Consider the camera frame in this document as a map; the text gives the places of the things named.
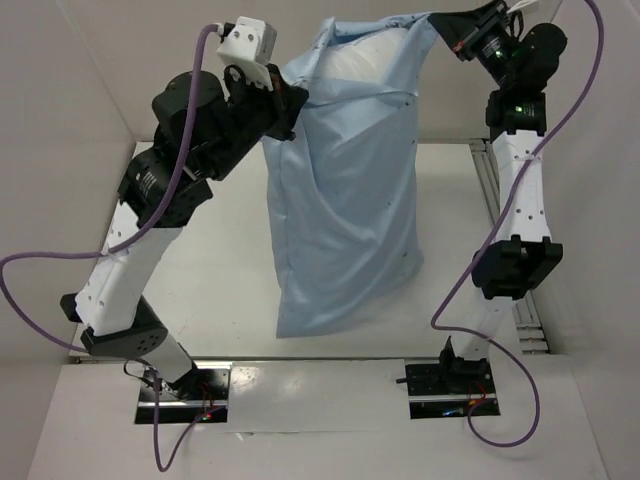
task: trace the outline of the black bracket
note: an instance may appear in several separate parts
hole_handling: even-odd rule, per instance
[[[440,352],[438,363],[408,364],[405,371],[406,378],[396,383],[407,384],[409,397],[496,392],[487,360],[469,361],[456,357],[451,338]]]
[[[563,247],[548,237],[542,242],[523,242],[519,235],[491,245],[473,270],[473,284],[486,299],[523,298],[560,263]]]

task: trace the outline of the white floor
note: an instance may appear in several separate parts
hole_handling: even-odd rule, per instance
[[[278,340],[266,170],[250,154],[172,245],[146,296],[187,350],[204,357],[432,357],[444,336],[428,321],[489,230],[467,145],[423,145],[418,227],[425,265],[368,309],[368,324],[328,337]],[[463,290],[445,322],[464,318]],[[520,351],[512,318],[498,338]],[[235,363],[229,421],[198,426],[163,478],[320,480],[604,480],[573,374],[561,356],[524,359],[542,398],[538,433],[522,447],[486,447],[463,419],[410,420],[401,360]],[[477,420],[497,441],[530,426],[522,372],[491,351],[500,417]],[[139,383],[121,365],[63,368],[30,480],[158,478],[151,428],[133,424]],[[165,458],[183,426],[164,425]]]
[[[138,145],[138,151],[148,144]],[[359,312],[363,324],[331,336],[276,339],[280,290],[271,252],[267,172],[254,149],[202,205],[165,254],[145,296],[196,357],[429,357],[446,335],[428,323],[489,231],[489,217],[468,145],[420,145],[420,274]],[[471,284],[442,321],[464,317]]]

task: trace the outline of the white wall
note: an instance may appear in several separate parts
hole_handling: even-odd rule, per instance
[[[0,5],[0,256],[96,249],[132,137],[86,49],[55,2]],[[88,262],[6,268],[20,304],[69,340],[61,294]],[[0,300],[0,478],[26,478],[66,352],[35,335]]]
[[[593,93],[546,153],[552,231],[565,255],[537,297],[556,350],[576,379],[612,480],[640,471],[640,16],[627,0],[599,0],[606,27]],[[582,0],[563,3],[569,37],[548,91],[550,124],[566,112],[591,67],[596,34]]]
[[[148,108],[175,75],[191,68],[195,39],[206,23],[261,18],[278,30],[273,62],[284,66],[308,48],[322,19],[371,21],[388,15],[476,8],[488,0],[63,0],[77,19],[106,82],[136,138],[152,138]],[[549,21],[561,0],[545,0],[527,17]],[[211,42],[205,68],[220,75]],[[478,64],[462,63],[438,42],[420,79],[422,138],[487,136],[484,109],[494,83]]]

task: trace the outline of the fabric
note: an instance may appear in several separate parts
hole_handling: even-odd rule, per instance
[[[263,139],[282,290],[278,337],[348,329],[350,314],[400,287],[423,263],[416,232],[418,78],[437,38],[427,18],[325,20],[312,48],[283,69],[288,83],[309,91],[309,100],[294,141]],[[408,32],[398,37],[393,55],[380,56],[386,63],[381,77],[320,75],[336,72],[325,58],[336,48],[397,28]],[[364,50],[358,53],[356,45],[347,52],[362,56]]]

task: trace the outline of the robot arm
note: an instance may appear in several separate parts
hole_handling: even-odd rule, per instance
[[[486,123],[498,163],[501,213],[518,173],[544,139],[543,90],[557,71],[567,44],[562,30],[552,24],[536,25],[520,40],[513,29],[511,34],[507,32],[514,20],[504,0],[493,0],[469,12],[429,18],[460,60],[478,58],[500,87],[489,98]],[[539,153],[532,159],[494,243],[472,272],[476,308],[465,327],[493,338],[504,316],[540,285],[562,256],[562,245],[552,242],[546,222]],[[482,378],[487,354],[488,343],[482,338],[454,333],[440,355],[444,382],[455,388]]]
[[[81,339],[90,355],[142,359],[178,392],[192,388],[198,370],[142,296],[144,288],[195,209],[213,197],[207,179],[223,180],[264,135],[293,139],[291,129],[308,98],[269,63],[276,39],[271,26],[240,17],[218,33],[229,97],[214,75],[201,72],[191,148],[169,207],[141,240],[100,258],[84,288],[60,302],[70,320],[86,325]],[[159,123],[153,146],[127,167],[104,252],[138,232],[164,196],[182,139],[190,83],[190,72],[179,75],[153,100]]]

